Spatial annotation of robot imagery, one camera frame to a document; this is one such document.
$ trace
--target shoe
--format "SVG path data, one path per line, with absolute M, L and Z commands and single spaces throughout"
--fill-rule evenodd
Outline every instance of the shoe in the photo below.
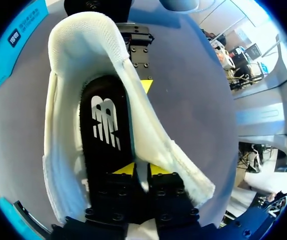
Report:
M 90 205 L 77 174 L 85 169 L 85 158 L 91 158 L 96 166 L 87 167 L 94 174 L 103 173 L 104 166 L 113 171 L 120 167 L 120 161 L 138 162 L 137 172 L 145 191 L 149 188 L 147 176 L 139 172 L 147 163 L 177 172 L 196 207 L 213 196 L 214 184 L 162 127 L 124 39 L 109 17 L 81 12 L 63 19 L 50 33 L 48 53 L 51 72 L 43 172 L 49 201 L 61 223 L 65 216 L 84 220 L 84 211 Z M 124 147 L 126 159 L 117 154 Z M 107 159 L 114 153 L 116 157 Z

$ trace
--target shoe insole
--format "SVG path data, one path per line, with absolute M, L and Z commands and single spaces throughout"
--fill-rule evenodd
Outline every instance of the shoe insole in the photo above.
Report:
M 122 81 L 111 75 L 88 83 L 80 101 L 80 132 L 89 192 L 107 173 L 133 162 L 130 113 Z

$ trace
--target white cloth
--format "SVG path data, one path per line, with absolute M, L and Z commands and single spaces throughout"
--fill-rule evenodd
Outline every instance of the white cloth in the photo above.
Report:
M 104 75 L 118 76 L 128 94 L 136 158 L 177 172 L 197 206 L 213 196 L 214 184 L 162 127 L 129 59 L 123 37 L 109 17 L 81 12 L 63 19 L 50 33 L 48 52 L 51 73 L 43 172 L 51 206 L 60 222 L 65 222 L 65 216 L 83 220 L 89 205 L 74 173 L 82 152 L 79 101 L 85 83 Z M 148 190 L 147 176 L 140 180 Z

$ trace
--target yellow sticker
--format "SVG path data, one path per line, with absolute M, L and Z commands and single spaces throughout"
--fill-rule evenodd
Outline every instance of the yellow sticker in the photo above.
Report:
M 135 163 L 132 162 L 128 164 L 127 166 L 124 166 L 123 168 L 115 171 L 113 174 L 128 174 L 132 176 L 134 173 L 134 167 L 135 167 Z
M 151 85 L 153 84 L 153 80 L 141 80 L 141 84 L 143 86 L 145 93 L 147 94 Z
M 168 172 L 164 169 L 162 169 L 159 166 L 156 166 L 154 164 L 150 163 L 150 170 L 151 170 L 151 175 L 157 175 L 157 174 L 171 174 L 171 172 Z

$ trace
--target screw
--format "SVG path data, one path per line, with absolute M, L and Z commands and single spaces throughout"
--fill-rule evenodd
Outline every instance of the screw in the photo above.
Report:
M 113 214 L 112 220 L 119 222 L 123 219 L 124 219 L 124 216 L 122 214 L 120 214 L 120 213 L 114 213 Z
M 127 193 L 125 191 L 120 191 L 119 192 L 119 196 L 126 196 L 126 195 L 127 195 Z
M 170 221 L 171 219 L 172 219 L 172 216 L 170 216 L 168 213 L 165 213 L 161 215 L 160 217 L 160 220 L 164 222 Z
M 85 5 L 90 10 L 96 10 L 100 6 L 100 3 L 98 1 L 87 1 Z
M 86 215 L 93 215 L 93 214 L 94 214 L 94 210 L 93 210 L 92 208 L 87 208 L 87 209 L 85 210 L 85 214 L 86 214 Z
M 197 209 L 197 208 L 193 208 L 193 209 L 191 209 L 191 211 L 190 211 L 190 215 L 191 216 L 195 216 L 195 215 L 197 215 L 199 213 L 199 210 Z
M 102 189 L 102 190 L 99 190 L 98 193 L 100 193 L 100 194 L 107 194 L 107 191 Z
M 182 188 L 178 188 L 176 191 L 177 194 L 184 194 L 185 191 Z
M 157 196 L 165 196 L 165 195 L 166 195 L 165 191 L 158 191 L 157 192 Z
M 234 224 L 235 224 L 238 228 L 242 226 L 242 224 L 241 224 L 240 221 L 236 221 Z
M 243 231 L 242 235 L 248 239 L 252 235 L 252 232 L 249 229 L 246 229 Z

